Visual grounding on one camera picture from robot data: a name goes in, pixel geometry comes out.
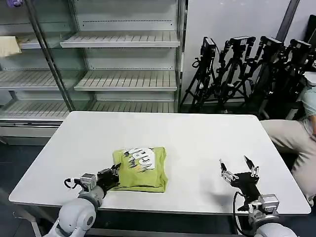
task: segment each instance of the white table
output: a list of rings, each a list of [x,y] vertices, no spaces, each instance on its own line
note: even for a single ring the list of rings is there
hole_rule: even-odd
[[[101,210],[162,213],[231,213],[236,191],[220,177],[219,159],[235,173],[248,171],[243,156],[260,166],[262,194],[276,194],[280,214],[311,209],[254,116],[72,112],[11,193],[17,204],[62,206],[78,196],[63,182],[113,164],[117,149],[165,146],[165,193],[110,191]],[[237,206],[243,203],[238,198]]]

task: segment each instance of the person's leg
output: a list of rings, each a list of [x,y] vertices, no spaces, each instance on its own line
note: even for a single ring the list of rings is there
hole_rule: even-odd
[[[300,122],[293,120],[264,120],[261,124],[280,153],[298,154]]]
[[[300,135],[298,158],[295,160],[291,173],[305,195],[307,201],[313,206],[316,196],[316,142],[306,132]]]
[[[298,154],[291,173],[313,205],[316,196],[316,142],[298,121],[266,120],[262,125],[279,152]]]

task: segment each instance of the black cable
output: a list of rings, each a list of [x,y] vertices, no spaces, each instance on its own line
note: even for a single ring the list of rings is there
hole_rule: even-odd
[[[234,195],[234,200],[233,200],[233,217],[234,217],[234,223],[235,223],[235,225],[236,225],[238,231],[239,231],[242,235],[244,235],[244,236],[246,236],[246,237],[253,237],[252,235],[248,235],[248,234],[246,234],[244,231],[242,231],[241,228],[239,228],[239,226],[238,226],[238,224],[237,224],[236,211],[235,211],[235,209],[236,209],[236,198],[237,198],[237,195],[238,195],[238,194],[239,194],[240,196],[244,197],[244,195],[241,194],[240,192],[236,192],[235,195]]]

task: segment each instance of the gray floor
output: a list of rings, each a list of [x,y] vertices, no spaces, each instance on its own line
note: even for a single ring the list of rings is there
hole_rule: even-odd
[[[42,147],[6,146],[0,144],[0,187],[10,193],[32,164]],[[10,206],[0,203],[1,237],[34,237],[31,224],[16,219]]]
[[[42,147],[36,146],[7,146],[0,143],[0,187],[8,194],[13,190],[20,178],[23,176],[33,160],[40,153]],[[1,237],[34,237],[31,224],[22,219],[15,219],[12,215],[12,208],[0,203],[0,236]],[[109,228],[134,230],[135,228],[144,231],[168,231],[201,233],[201,234],[229,234],[232,231],[231,223],[225,216],[194,216],[184,215],[157,215],[141,213],[117,213],[107,212],[103,218],[97,218],[97,224]],[[151,220],[151,224],[145,229],[143,225],[135,220],[145,218]],[[311,237],[315,235],[316,208],[307,216],[284,217],[283,224],[300,237]]]

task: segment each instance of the shelf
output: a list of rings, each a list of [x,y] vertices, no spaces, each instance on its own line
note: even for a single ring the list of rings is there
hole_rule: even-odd
[[[175,31],[81,31],[60,43],[63,48],[176,48]]]
[[[174,113],[173,102],[115,102],[97,101],[91,111],[136,112],[136,113]]]
[[[0,109],[0,120],[63,120],[69,114],[63,101],[19,100]]]
[[[76,83],[78,71],[62,71],[66,88]],[[1,71],[0,90],[59,90],[50,70]]]
[[[46,42],[50,48],[60,47],[60,42],[66,39],[66,34],[46,33]],[[40,43],[35,34],[17,36],[21,49],[40,49]]]
[[[80,91],[176,91],[175,71],[95,70],[74,87]]]

